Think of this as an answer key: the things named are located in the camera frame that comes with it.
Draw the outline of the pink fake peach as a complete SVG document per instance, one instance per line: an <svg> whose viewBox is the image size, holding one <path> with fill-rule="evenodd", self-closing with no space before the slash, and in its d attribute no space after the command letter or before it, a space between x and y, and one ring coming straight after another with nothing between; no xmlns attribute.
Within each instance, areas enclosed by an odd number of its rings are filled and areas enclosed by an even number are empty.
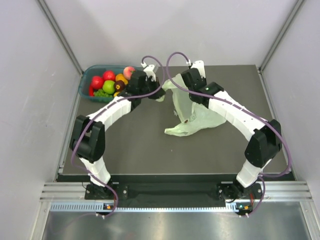
<svg viewBox="0 0 320 240"><path fill-rule="evenodd" d="M136 71L136 69L133 66L127 66L123 70L123 76L127 79L130 80L132 74Z"/></svg>

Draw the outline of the dark purple fake mangosteen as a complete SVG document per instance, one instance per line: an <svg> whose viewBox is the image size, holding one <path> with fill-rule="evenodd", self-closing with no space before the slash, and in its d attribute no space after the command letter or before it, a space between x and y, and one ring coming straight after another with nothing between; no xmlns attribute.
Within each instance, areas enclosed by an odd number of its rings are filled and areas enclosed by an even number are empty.
<svg viewBox="0 0 320 240"><path fill-rule="evenodd" d="M113 87L116 92L121 92L125 89L126 84L122 80L117 80L114 83Z"/></svg>

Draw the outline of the green fake apple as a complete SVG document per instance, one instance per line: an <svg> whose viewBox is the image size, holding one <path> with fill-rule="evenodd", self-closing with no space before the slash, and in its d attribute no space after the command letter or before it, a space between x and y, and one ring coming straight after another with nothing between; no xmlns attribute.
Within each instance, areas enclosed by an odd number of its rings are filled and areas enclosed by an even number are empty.
<svg viewBox="0 0 320 240"><path fill-rule="evenodd" d="M114 92L115 92L115 82L113 80L106 80L104 83L103 83L103 86L102 86L102 90L109 94L109 95L112 95Z"/></svg>

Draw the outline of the light green plastic bag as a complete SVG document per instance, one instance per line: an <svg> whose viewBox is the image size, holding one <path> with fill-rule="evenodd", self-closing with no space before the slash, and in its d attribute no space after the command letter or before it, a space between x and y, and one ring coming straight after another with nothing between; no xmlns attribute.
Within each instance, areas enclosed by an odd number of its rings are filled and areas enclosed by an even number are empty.
<svg viewBox="0 0 320 240"><path fill-rule="evenodd" d="M172 92L174 113L180 120L180 123L175 127L164 130L166 135L186 137L200 130L216 128L226 123L227 120L218 113L191 101L189 93L176 87L169 79L164 82L162 89Z"/></svg>

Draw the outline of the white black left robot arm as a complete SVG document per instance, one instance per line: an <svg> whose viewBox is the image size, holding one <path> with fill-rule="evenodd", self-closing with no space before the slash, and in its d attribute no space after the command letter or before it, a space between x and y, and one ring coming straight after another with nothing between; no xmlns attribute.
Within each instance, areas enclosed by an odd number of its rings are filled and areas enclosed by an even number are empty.
<svg viewBox="0 0 320 240"><path fill-rule="evenodd" d="M161 84L157 80L154 65L148 65L142 70L135 70L131 74L128 85L113 100L100 110L75 119L69 148L72 150L71 163L78 157L82 167L90 177L91 184L102 198L116 195L110 182L103 155L106 148L106 130L121 117L135 110L142 99L149 98L160 101L165 95Z"/></svg>

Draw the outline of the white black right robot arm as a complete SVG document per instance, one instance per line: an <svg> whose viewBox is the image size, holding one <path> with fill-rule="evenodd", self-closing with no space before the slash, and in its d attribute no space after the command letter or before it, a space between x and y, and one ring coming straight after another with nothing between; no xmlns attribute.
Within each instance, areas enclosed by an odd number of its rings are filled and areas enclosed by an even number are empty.
<svg viewBox="0 0 320 240"><path fill-rule="evenodd" d="M197 68L190 68L181 74L183 83L190 91L194 103L223 117L238 129L248 145L244 151L245 162L231 185L232 198L245 198L252 191L252 185L265 166L282 149L281 124L273 119L259 120L244 106L239 105L222 86L216 82L207 83Z"/></svg>

